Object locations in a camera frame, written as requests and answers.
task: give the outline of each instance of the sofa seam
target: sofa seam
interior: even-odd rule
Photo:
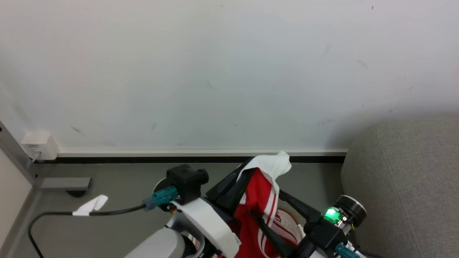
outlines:
[[[385,165],[387,171],[389,172],[389,176],[390,176],[390,178],[391,178],[392,184],[394,185],[394,188],[395,188],[395,195],[396,195],[396,197],[397,197],[398,205],[400,206],[400,209],[402,210],[403,219],[404,219],[404,220],[407,222],[407,224],[408,224],[409,231],[410,231],[409,233],[410,233],[410,235],[411,235],[412,238],[413,238],[413,241],[414,241],[414,244],[415,244],[415,246],[416,246],[416,250],[417,250],[417,252],[418,252],[418,255],[419,255],[420,257],[424,257],[424,255],[422,254],[422,252],[421,252],[421,250],[420,250],[420,248],[419,248],[419,244],[418,244],[417,238],[416,238],[415,235],[414,235],[413,227],[412,227],[411,223],[410,223],[409,220],[408,220],[408,216],[407,216],[407,214],[406,214],[406,210],[405,210],[405,208],[404,208],[404,206],[403,206],[402,198],[401,198],[401,196],[400,196],[400,194],[399,194],[399,192],[398,192],[397,184],[395,183],[395,179],[394,179],[394,177],[393,177],[393,175],[392,175],[392,172],[391,172],[391,170],[390,170],[390,168],[389,168],[389,165],[387,164],[387,160],[386,160],[386,157],[384,156],[384,152],[382,151],[381,144],[379,143],[378,130],[379,130],[379,129],[376,128],[376,131],[375,131],[376,144],[377,144],[377,146],[378,146],[378,148],[379,148],[379,151],[380,151],[380,153],[381,153],[381,156],[382,156],[382,160],[383,160],[383,162],[384,162],[384,165]]]

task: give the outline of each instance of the red and white striped fabric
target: red and white striped fabric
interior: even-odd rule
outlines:
[[[239,239],[242,242],[236,258],[276,258],[279,256],[255,220],[250,217],[249,211],[262,213],[265,223],[293,246],[296,246],[301,240],[282,225],[277,214],[279,187],[275,180],[290,170],[289,158],[283,151],[277,155],[261,155],[253,158],[242,169],[241,173],[250,168],[256,170],[234,215],[241,222]]]

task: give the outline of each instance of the teal connector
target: teal connector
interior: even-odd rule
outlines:
[[[343,244],[338,244],[335,247],[335,251],[344,258],[360,258],[360,256],[351,250],[347,249]]]
[[[175,201],[178,195],[179,193],[177,192],[177,188],[174,186],[154,192],[151,195],[151,198],[143,200],[143,203],[145,204],[144,210],[149,211],[156,208],[158,205],[168,204],[171,201]]]

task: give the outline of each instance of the white wall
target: white wall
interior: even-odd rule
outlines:
[[[459,2],[4,0],[0,120],[75,150],[347,148],[459,110]]]
[[[0,247],[31,188],[32,185],[0,150]]]

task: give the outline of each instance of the black baseboard strip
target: black baseboard strip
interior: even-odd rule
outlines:
[[[38,164],[244,163],[248,157],[58,157]],[[293,156],[292,163],[343,163],[344,156]]]

